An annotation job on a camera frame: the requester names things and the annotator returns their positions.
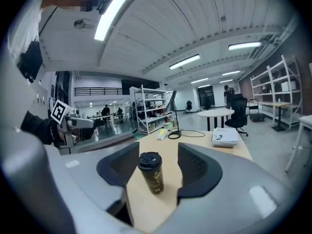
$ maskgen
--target black cup lid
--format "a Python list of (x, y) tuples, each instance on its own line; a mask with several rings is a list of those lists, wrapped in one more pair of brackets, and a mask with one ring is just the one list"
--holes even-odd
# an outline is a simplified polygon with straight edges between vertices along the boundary
[(161, 156), (155, 152), (142, 153), (139, 157), (140, 170), (151, 170), (162, 164)]

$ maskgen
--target balcony railing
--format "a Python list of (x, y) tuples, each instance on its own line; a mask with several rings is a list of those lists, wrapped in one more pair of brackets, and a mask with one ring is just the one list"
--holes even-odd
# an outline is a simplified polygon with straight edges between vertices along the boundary
[(122, 88), (74, 88), (75, 96), (122, 95)]

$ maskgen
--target person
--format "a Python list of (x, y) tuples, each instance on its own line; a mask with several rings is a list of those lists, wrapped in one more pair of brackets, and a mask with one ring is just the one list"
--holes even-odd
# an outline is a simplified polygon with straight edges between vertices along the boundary
[(229, 87), (228, 85), (224, 86), (224, 104), (227, 109), (230, 109), (232, 106), (232, 99), (235, 91), (233, 88)]
[(105, 107), (103, 108), (102, 112), (101, 112), (102, 116), (106, 116), (106, 115), (110, 115), (111, 114), (111, 110), (109, 109), (109, 107), (107, 105), (105, 105)]
[(122, 117), (122, 109), (119, 107), (117, 112), (118, 112), (119, 119), (120, 119), (120, 116)]
[[(20, 56), (25, 53), (32, 42), (39, 40), (39, 22), (41, 13), (49, 6), (58, 6), (61, 9), (80, 7), (81, 11), (91, 11), (98, 7), (101, 0), (28, 0), (20, 13), (13, 21), (4, 41), (4, 56), (12, 60), (16, 66), (20, 63)], [(58, 130), (58, 124), (52, 119), (41, 119), (27, 109), (21, 110), (26, 113), (20, 128), (37, 136), (43, 144), (56, 145), (64, 143), (64, 136)]]

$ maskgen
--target tube light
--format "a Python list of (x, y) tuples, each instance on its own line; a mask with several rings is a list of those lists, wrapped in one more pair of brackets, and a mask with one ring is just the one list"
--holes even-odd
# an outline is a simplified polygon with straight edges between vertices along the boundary
[(187, 63), (190, 63), (190, 62), (198, 60), (198, 59), (200, 59), (199, 55), (196, 55), (196, 56), (193, 56), (193, 57), (189, 57), (189, 58), (186, 58), (186, 59), (184, 59), (184, 60), (182, 60), (182, 61), (180, 61), (180, 62), (178, 62), (178, 63), (176, 63), (174, 65), (171, 65), (169, 68), (170, 69), (175, 69), (175, 68), (181, 67), (181, 66), (183, 66), (183, 65), (185, 65)]
[(228, 82), (228, 81), (232, 81), (233, 79), (231, 79), (231, 80), (223, 80), (223, 81), (221, 81), (220, 83), (223, 83), (223, 82)]
[(118, 13), (119, 9), (126, 0), (113, 0), (110, 6), (107, 8), (104, 15), (101, 16), (101, 19), (97, 26), (96, 35), (94, 36), (95, 40), (103, 41), (105, 36), (114, 20), (114, 17)]
[(204, 87), (209, 87), (209, 86), (210, 86), (210, 84), (205, 85), (205, 86), (200, 86), (200, 87), (198, 87), (198, 88), (204, 88)]
[(200, 81), (203, 81), (203, 80), (208, 80), (208, 78), (204, 78), (204, 79), (200, 79), (200, 80), (195, 80), (195, 81), (192, 81), (191, 83), (196, 83), (196, 82), (200, 82)]
[(233, 72), (228, 72), (228, 73), (224, 73), (224, 74), (222, 74), (223, 76), (228, 76), (228, 75), (233, 75), (233, 74), (237, 74), (237, 73), (239, 73), (240, 72), (240, 70), (238, 70), (238, 71), (233, 71)]
[(259, 47), (259, 46), (261, 46), (261, 42), (259, 42), (259, 41), (246, 42), (246, 43), (229, 45), (229, 50), (244, 49), (244, 48), (255, 48), (255, 47)]

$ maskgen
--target stack of paper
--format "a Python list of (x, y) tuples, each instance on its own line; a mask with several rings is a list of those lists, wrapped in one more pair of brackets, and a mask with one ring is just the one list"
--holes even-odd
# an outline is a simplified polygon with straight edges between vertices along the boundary
[(235, 128), (215, 128), (211, 143), (219, 147), (233, 147), (238, 143), (238, 133)]

